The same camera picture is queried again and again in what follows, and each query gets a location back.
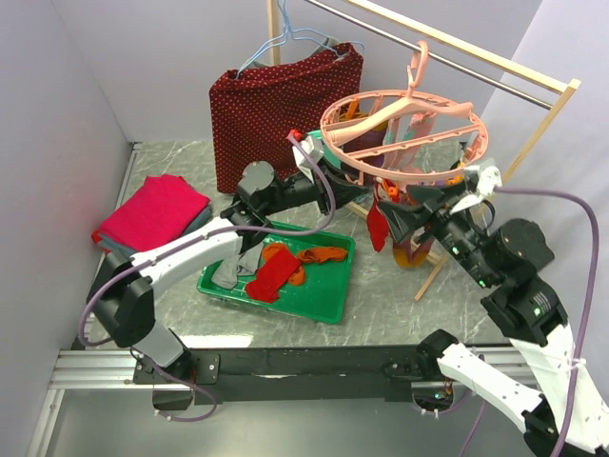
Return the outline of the red white patterned sock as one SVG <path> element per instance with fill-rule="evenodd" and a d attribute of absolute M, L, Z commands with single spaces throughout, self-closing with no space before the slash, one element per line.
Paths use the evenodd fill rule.
<path fill-rule="evenodd" d="M 389 235 L 389 226 L 378 208 L 378 203 L 380 201 L 378 184 L 373 186 L 372 195 L 373 200 L 366 216 L 366 226 L 372 248 L 376 252 L 380 252 L 383 250 L 386 238 Z"/>

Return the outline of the pink round clip hanger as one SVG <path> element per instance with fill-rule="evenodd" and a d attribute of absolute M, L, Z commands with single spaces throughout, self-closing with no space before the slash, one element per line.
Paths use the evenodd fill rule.
<path fill-rule="evenodd" d="M 320 120 L 324 144 L 343 165 L 348 183 L 362 186 L 367 177 L 404 189 L 410 184 L 453 184 L 464 168 L 427 173 L 412 163 L 423 146 L 475 135 L 462 154 L 462 165 L 480 160 L 489 135 L 470 102 L 421 92 L 429 49 L 421 41 L 407 66 L 405 89 L 359 92 L 330 105 Z"/>

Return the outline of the maroon yellow striped sock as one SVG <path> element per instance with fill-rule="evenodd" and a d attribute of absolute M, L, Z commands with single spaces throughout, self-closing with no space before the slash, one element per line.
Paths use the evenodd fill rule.
<path fill-rule="evenodd" d="M 454 164 L 451 166 L 451 168 L 450 168 L 450 169 L 451 169 L 451 170 L 453 170 L 453 169 L 464 169 L 464 168 L 465 168 L 465 163 L 464 163 L 463 161 L 457 161 L 457 162 L 455 162 L 455 163 L 454 163 Z M 462 182 L 462 181 L 463 181 L 463 179 L 464 179 L 464 177 L 463 177 L 463 175 L 462 175 L 462 174 L 460 174 L 460 175 L 455 175 L 455 176 L 453 176 L 453 177 L 451 177 L 451 178 L 447 179 L 447 180 L 445 181 L 445 184 L 446 184 L 447 186 L 453 186 L 453 185 L 456 185 L 456 184 L 458 184 L 458 183 Z"/>

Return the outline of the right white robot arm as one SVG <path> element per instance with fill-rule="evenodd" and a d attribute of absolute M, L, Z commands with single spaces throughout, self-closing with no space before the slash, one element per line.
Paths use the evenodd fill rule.
<path fill-rule="evenodd" d="M 466 213 L 485 194 L 470 192 L 465 184 L 412 192 L 414 207 L 380 202 L 391 234 L 403 240 L 423 229 L 424 239 L 438 241 L 481 288 L 490 289 L 481 305 L 538 386 L 520 385 L 441 329 L 417 346 L 421 375 L 445 376 L 477 393 L 516 425 L 537 456 L 607 455 L 608 406 L 581 358 L 599 260 L 599 224 L 592 208 L 574 195 L 549 193 L 580 205 L 592 229 L 587 290 L 580 329 L 574 332 L 558 294 L 539 276 L 555 255 L 538 224 L 515 218 L 486 233 Z"/>

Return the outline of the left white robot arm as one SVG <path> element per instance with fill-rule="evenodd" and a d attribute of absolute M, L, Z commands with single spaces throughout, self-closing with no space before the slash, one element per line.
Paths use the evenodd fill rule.
<path fill-rule="evenodd" d="M 155 299 L 196 270 L 244 253 L 277 230 L 269 216 L 314 202 L 331 219 L 365 193 L 363 185 L 323 159 L 308 177 L 299 171 L 285 180 L 265 161 L 245 168 L 231 205 L 218 216 L 159 248 L 126 257 L 108 254 L 89 291 L 84 314 L 94 315 L 110 341 L 132 348 L 156 365 L 168 382 L 186 379 L 192 357 L 170 329 L 155 318 Z"/>

